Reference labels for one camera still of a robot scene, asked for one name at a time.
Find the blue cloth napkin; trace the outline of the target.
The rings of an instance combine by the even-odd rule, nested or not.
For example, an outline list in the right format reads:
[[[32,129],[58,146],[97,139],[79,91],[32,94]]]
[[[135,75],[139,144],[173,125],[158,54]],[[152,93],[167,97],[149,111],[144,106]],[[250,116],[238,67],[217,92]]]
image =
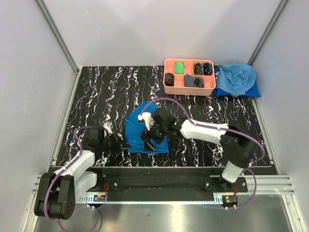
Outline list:
[[[125,137],[126,143],[131,146],[131,148],[128,149],[129,153],[163,154],[169,152],[168,139],[166,136],[159,145],[157,145],[154,140],[151,140],[151,143],[155,147],[154,151],[146,150],[144,147],[144,142],[140,134],[144,131],[146,126],[138,121],[138,115],[149,102],[150,101],[144,101],[126,118]]]

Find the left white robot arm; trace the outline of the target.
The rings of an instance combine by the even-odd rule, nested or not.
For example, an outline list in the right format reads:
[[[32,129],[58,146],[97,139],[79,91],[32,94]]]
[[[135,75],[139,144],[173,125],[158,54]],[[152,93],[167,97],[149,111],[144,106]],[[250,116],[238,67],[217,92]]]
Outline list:
[[[74,131],[80,150],[67,164],[54,172],[44,173],[39,182],[34,214],[46,219],[71,217],[76,200],[89,189],[100,191],[104,179],[88,170],[100,152],[119,154],[131,148],[110,124],[103,127],[81,127]]]

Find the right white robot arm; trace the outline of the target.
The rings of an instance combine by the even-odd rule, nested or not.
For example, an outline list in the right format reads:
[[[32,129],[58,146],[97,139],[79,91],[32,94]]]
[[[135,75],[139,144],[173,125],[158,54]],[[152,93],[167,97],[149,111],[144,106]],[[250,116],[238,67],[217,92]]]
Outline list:
[[[238,176],[249,167],[257,147],[248,135],[229,124],[211,124],[191,118],[175,118],[160,110],[141,113],[138,115],[138,121],[145,124],[140,137],[146,151],[154,151],[155,145],[161,144],[165,137],[171,135],[221,146],[227,153],[227,164],[219,179],[219,186],[227,192],[236,187]]]

